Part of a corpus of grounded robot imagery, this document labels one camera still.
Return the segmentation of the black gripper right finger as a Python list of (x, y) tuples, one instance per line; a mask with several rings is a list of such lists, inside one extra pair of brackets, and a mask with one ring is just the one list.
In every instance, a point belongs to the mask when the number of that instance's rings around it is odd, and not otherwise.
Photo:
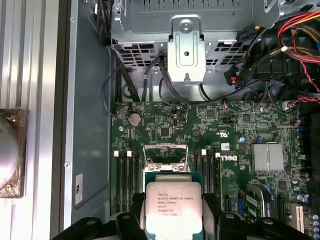
[(202, 222), (210, 240), (309, 240), (310, 237), (272, 218), (260, 218), (254, 223), (237, 214), (223, 212), (215, 194), (202, 195)]

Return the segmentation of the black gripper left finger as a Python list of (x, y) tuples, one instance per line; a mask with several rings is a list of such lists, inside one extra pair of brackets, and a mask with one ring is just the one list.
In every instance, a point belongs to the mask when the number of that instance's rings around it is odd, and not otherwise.
[(54, 240), (146, 240), (141, 226), (145, 193), (135, 193), (131, 211), (117, 213), (115, 219), (103, 223), (96, 217), (85, 217), (53, 237)]

